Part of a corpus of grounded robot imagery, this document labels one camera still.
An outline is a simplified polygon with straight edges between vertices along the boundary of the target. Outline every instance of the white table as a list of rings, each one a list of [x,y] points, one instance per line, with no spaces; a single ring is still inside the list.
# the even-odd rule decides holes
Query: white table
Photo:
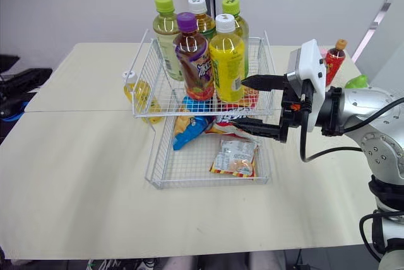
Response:
[[[359,219],[375,206],[365,156],[342,151],[302,163],[300,129],[290,130],[287,144],[269,140],[275,154],[271,184],[159,191],[146,182],[152,132],[133,119],[119,79],[136,47],[77,45],[0,146],[0,246],[7,258],[133,258],[362,243]],[[293,49],[273,48],[278,73]],[[95,70],[91,82],[83,80]],[[347,59],[337,84],[358,73]],[[106,84],[108,90],[101,86]],[[140,145],[140,138],[148,144]],[[315,130],[307,154],[354,144]]]

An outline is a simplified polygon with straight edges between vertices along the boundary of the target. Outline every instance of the chip bag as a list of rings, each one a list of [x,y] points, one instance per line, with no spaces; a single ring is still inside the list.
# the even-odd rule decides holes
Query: chip bag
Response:
[[[236,177],[255,177],[255,154],[258,146],[250,141],[221,142],[221,151],[215,158],[210,172],[232,174]]]
[[[213,121],[213,117],[207,115],[191,115],[191,112],[210,111],[211,101],[196,101],[187,96],[182,100],[181,112],[189,112],[190,115],[179,115],[174,123],[174,140],[172,147],[180,150],[186,143],[198,137]]]
[[[237,103],[218,102],[219,111],[240,113],[229,115],[217,115],[214,123],[205,131],[205,133],[227,134],[239,138],[252,139],[253,136],[243,131],[231,123],[232,120],[246,117],[251,109],[255,108],[258,102],[258,90],[244,87],[244,96]]]

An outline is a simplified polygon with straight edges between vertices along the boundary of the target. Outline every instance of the wire basket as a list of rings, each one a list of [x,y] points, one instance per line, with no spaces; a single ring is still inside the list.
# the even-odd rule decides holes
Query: wire basket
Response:
[[[275,74],[275,67],[267,38],[249,38],[248,76],[254,74]],[[143,99],[137,101],[133,98],[133,114],[135,117],[188,115],[181,111],[181,109],[186,108],[182,102],[182,99],[186,95],[184,82],[176,81],[166,73],[165,61],[163,60],[158,41],[155,38],[151,40],[150,48],[148,49],[135,87],[140,81],[146,81],[149,84],[150,94],[147,100]],[[251,98],[247,97],[246,100],[248,99],[251,99],[251,101],[245,101],[246,104],[254,103],[256,105],[254,108],[243,107],[235,109],[234,107],[228,107],[229,105],[227,103],[219,100],[215,93],[208,111],[206,111],[206,106],[201,106],[200,109],[194,109],[193,112],[196,112],[195,114],[198,115],[271,114],[273,91],[261,91],[258,95],[258,99],[257,96],[252,96]],[[154,105],[156,102],[159,104],[161,112],[157,112],[159,110],[158,107],[151,107],[151,105]]]
[[[175,117],[167,117],[154,162],[148,164],[146,180],[157,189],[172,187],[201,187],[223,185],[266,184],[271,174],[271,151],[266,141],[257,138],[256,176],[234,177],[229,174],[209,171],[222,139],[235,139],[232,136],[203,134],[180,150],[172,148]]]

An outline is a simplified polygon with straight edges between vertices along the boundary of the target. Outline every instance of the orange cap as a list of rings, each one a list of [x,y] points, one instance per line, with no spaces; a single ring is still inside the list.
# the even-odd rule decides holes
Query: orange cap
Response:
[[[343,49],[345,49],[347,44],[348,44],[348,41],[341,38],[338,41],[336,41],[335,48],[343,50]]]

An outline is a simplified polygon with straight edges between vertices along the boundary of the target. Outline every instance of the green bottle cap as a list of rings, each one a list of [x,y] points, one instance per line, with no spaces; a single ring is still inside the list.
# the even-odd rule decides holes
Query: green bottle cap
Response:
[[[172,13],[175,10],[172,0],[154,0],[154,3],[159,13]]]
[[[239,0],[223,0],[222,1],[223,13],[230,15],[237,15],[240,12]]]

